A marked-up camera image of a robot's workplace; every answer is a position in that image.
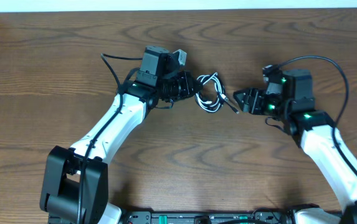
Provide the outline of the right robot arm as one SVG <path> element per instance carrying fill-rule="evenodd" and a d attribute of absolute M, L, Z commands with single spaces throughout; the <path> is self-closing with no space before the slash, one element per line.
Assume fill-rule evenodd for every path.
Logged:
<path fill-rule="evenodd" d="M 263 73 L 266 89 L 235 91 L 240 109 L 282 122 L 280 130 L 318 166 L 341 206 L 334 215 L 314 205 L 292 208 L 283 223 L 357 223 L 357 159 L 347 148 L 326 111 L 316 110 L 308 70 L 275 69 Z"/>

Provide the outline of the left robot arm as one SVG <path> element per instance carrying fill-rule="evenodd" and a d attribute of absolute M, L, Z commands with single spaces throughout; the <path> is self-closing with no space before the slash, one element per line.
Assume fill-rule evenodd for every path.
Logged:
<path fill-rule="evenodd" d="M 183 68 L 187 53 L 148 45 L 141 65 L 117 81 L 117 92 L 97 124 L 70 147 L 55 146 L 47 156 L 40 209 L 63 223 L 119 223 L 121 208 L 108 201 L 108 166 L 128 135 L 157 108 L 202 89 Z"/>

